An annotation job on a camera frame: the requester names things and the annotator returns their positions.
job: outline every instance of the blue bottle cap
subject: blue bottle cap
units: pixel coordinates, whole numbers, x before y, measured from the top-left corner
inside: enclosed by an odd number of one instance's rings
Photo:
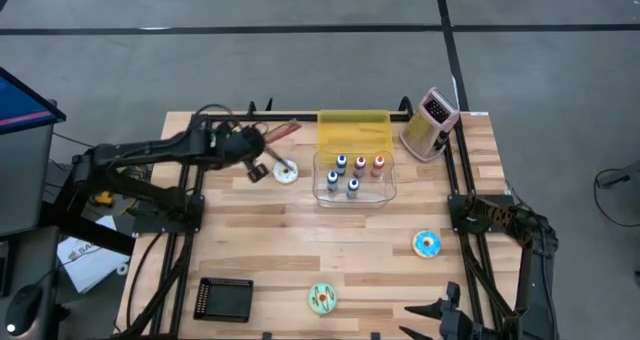
[[[360,182],[358,182],[358,180],[351,179],[351,181],[349,181],[349,189],[358,190],[358,186],[360,186]]]

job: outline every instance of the gray floor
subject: gray floor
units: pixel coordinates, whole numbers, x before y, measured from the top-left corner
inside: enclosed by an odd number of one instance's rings
[[[640,23],[640,0],[448,2],[458,25]],[[0,28],[439,21],[436,0],[10,0],[0,13]],[[637,338],[640,232],[607,222],[592,185],[598,170],[640,159],[640,32],[456,41],[471,110],[491,113],[507,177],[558,231],[562,338]],[[455,98],[440,33],[5,36],[0,65],[59,101],[69,118],[58,132],[90,143],[157,137],[166,111],[212,101],[394,109],[431,86]],[[55,139],[51,156],[64,162],[80,151]],[[600,194],[621,222],[640,221],[634,195],[625,185]],[[109,334],[123,282],[113,276],[85,296],[65,283],[75,311],[62,338]]]

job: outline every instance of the computer screen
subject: computer screen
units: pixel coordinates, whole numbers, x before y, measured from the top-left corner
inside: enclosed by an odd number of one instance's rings
[[[64,121],[54,105],[0,68],[0,134]]]

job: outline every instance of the box grater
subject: box grater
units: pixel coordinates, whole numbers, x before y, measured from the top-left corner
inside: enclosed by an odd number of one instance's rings
[[[429,89],[400,133],[404,146],[419,160],[429,161],[444,149],[449,132],[460,119],[460,112],[436,88]]]

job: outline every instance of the small bottle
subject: small bottle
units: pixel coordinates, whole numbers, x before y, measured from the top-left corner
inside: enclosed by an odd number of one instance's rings
[[[376,156],[371,167],[371,176],[380,177],[384,173],[384,158],[382,156]]]
[[[338,176],[343,176],[347,172],[347,157],[340,155],[336,158],[336,172]]]
[[[360,182],[356,179],[351,179],[349,181],[349,189],[347,189],[347,197],[353,199],[358,195],[358,188],[360,187]]]
[[[353,169],[353,176],[361,178],[364,175],[364,168],[367,165],[367,159],[363,156],[358,156],[356,159],[356,165]]]
[[[330,192],[338,190],[338,173],[335,171],[327,175],[327,190]]]

